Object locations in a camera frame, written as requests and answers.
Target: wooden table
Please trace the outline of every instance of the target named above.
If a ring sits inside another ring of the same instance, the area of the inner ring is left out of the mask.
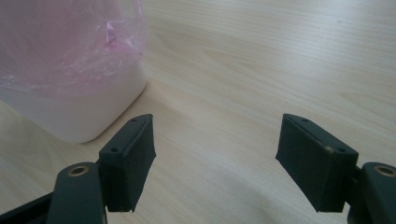
[[[148,85],[101,136],[69,144],[0,103],[0,212],[53,189],[130,118],[157,158],[133,214],[109,223],[346,223],[317,214],[275,160],[283,113],[396,166],[392,1],[144,1]]]

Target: wooden surface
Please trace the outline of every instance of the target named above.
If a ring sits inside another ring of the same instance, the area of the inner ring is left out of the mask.
[[[148,85],[99,138],[68,144],[0,103],[0,212],[52,191],[126,120],[154,115],[158,157],[109,223],[346,223],[317,214],[275,160],[283,113],[396,166],[393,1],[146,0]]]

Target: pink plastic bag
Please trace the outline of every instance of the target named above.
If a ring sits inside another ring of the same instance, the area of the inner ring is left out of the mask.
[[[97,93],[140,60],[145,42],[140,0],[132,7],[120,0],[1,0],[0,88],[46,98]]]

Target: screw hole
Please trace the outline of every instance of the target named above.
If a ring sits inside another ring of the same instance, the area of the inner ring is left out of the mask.
[[[343,149],[343,148],[340,148],[340,147],[338,147],[338,148],[337,148],[337,151],[339,151],[339,152],[346,152],[346,150],[345,150],[345,149]]]
[[[381,175],[387,175],[390,177],[396,177],[396,171],[388,168],[386,166],[375,166],[374,169],[379,172]]]
[[[110,149],[111,152],[119,152],[120,150],[117,147],[113,147]]]
[[[75,168],[69,170],[68,175],[69,176],[84,175],[89,170],[90,170],[90,168],[88,168],[88,166],[78,166],[78,167],[75,167]]]

